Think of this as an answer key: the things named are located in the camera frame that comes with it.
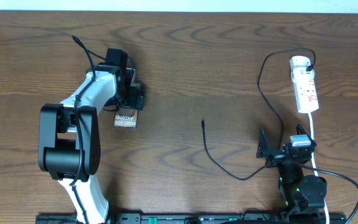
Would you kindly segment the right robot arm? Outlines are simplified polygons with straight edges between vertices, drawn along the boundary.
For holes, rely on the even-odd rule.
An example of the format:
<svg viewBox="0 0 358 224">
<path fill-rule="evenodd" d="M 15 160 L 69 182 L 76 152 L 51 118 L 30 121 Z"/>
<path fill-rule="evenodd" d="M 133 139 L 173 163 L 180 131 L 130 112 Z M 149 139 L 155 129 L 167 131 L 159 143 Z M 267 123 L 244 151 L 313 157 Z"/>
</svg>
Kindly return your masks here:
<svg viewBox="0 0 358 224">
<path fill-rule="evenodd" d="M 296 134 L 281 149 L 270 150 L 264 130 L 259 131 L 259 144 L 256 157 L 265 159 L 267 168 L 276 168 L 279 173 L 278 188 L 286 202 L 281 213 L 285 222 L 324 223 L 320 214 L 324 210 L 327 182 L 315 175 L 304 175 L 302 166 L 311 160 L 316 143 L 301 125 Z"/>
</svg>

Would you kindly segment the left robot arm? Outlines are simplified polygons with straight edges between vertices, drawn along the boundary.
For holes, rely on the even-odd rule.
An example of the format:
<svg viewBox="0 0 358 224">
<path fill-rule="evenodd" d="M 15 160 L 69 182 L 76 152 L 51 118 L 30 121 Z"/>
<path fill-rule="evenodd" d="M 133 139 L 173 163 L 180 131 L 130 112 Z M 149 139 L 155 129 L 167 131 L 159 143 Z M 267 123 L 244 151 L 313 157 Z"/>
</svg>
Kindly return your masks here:
<svg viewBox="0 0 358 224">
<path fill-rule="evenodd" d="M 67 192 L 77 223 L 105 223 L 109 202 L 97 171 L 101 161 L 98 116 L 108 106 L 138 112 L 144 91 L 135 69 L 101 64 L 90 68 L 83 83 L 59 103 L 40 110 L 38 163 Z"/>
</svg>

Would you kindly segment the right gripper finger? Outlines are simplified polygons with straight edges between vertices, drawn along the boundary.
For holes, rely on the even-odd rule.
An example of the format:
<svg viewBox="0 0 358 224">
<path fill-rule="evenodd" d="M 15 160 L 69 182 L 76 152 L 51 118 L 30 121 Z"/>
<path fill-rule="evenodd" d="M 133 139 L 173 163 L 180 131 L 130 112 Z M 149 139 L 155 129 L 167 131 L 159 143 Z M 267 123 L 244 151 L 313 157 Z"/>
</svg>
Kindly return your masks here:
<svg viewBox="0 0 358 224">
<path fill-rule="evenodd" d="M 297 135 L 308 135 L 308 133 L 305 131 L 305 129 L 303 128 L 303 126 L 301 124 L 297 124 L 296 134 Z"/>
<path fill-rule="evenodd" d="M 256 158 L 266 158 L 269 153 L 269 144 L 263 128 L 259 130 L 259 143 L 257 146 Z"/>
</svg>

